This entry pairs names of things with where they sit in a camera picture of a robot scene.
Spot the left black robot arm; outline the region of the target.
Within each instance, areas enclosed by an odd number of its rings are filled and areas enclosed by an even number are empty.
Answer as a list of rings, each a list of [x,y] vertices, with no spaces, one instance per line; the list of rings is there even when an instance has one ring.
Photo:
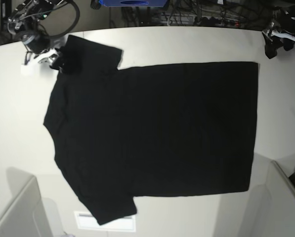
[[[272,59],[279,48],[290,51],[295,46],[295,0],[262,0],[261,3],[273,11],[262,31],[265,55]]]

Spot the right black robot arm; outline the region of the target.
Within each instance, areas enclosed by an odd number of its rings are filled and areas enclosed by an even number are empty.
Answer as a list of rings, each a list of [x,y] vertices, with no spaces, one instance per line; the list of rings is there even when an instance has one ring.
[[[71,5],[76,13],[72,25],[62,33],[49,35],[41,21],[67,5]],[[22,42],[27,50],[21,73],[31,75],[43,63],[61,73],[71,73],[71,57],[64,52],[64,47],[56,47],[54,41],[74,29],[79,18],[80,10],[73,0],[26,0],[18,5],[8,17],[6,25],[8,32],[15,40]]]

